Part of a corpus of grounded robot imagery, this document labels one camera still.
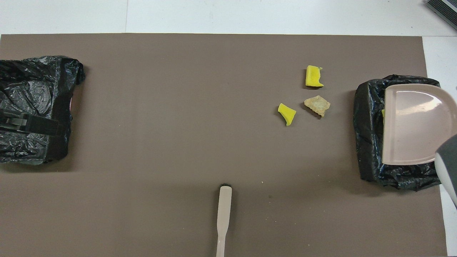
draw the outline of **plastic bag liner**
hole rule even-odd
[[[433,79],[403,75],[390,75],[360,84],[354,99],[354,130],[361,179],[398,189],[419,191],[440,184],[434,162],[386,165],[381,160],[384,130],[381,110],[384,109],[385,89],[390,85],[411,83],[440,86]]]
[[[64,158],[71,133],[70,101],[74,86],[84,78],[82,63],[65,56],[0,60],[1,121],[26,117],[22,121],[34,126],[28,132],[0,128],[0,162],[35,165]]]

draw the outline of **white handle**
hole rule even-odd
[[[216,250],[216,257],[224,257],[225,250],[225,237],[218,238],[218,249]]]

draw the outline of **food scrap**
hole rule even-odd
[[[309,107],[320,116],[325,115],[325,110],[330,108],[330,103],[321,96],[315,96],[305,100],[305,106]]]
[[[279,104],[278,112],[284,117],[286,120],[286,126],[292,124],[293,117],[297,113],[297,111],[285,106],[284,104]]]
[[[306,80],[305,80],[305,84],[307,86],[317,86],[317,87],[324,86],[321,83],[319,83],[320,70],[322,70],[322,68],[308,65],[308,67],[306,68]]]

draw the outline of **cracker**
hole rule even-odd
[[[305,106],[309,107],[312,111],[323,117],[325,115],[325,110],[330,108],[330,103],[321,96],[315,96],[306,99]]]

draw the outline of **dustpan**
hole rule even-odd
[[[386,88],[382,162],[435,161],[437,175],[457,206],[456,134],[457,104],[446,91],[426,84]]]

